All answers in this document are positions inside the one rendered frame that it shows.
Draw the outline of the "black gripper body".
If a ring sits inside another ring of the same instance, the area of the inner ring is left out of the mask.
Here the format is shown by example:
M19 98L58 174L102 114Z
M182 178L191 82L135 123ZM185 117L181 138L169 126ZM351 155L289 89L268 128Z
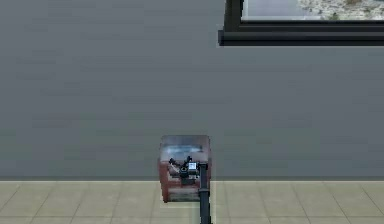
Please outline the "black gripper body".
M181 167L179 171L179 175L181 178L181 184L182 185L188 185L189 184L189 172L187 167Z

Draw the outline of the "black framed window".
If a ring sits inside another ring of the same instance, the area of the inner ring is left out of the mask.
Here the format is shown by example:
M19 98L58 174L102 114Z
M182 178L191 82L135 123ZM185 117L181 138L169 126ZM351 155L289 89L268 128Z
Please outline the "black framed window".
M384 46L384 0L226 0L221 46Z

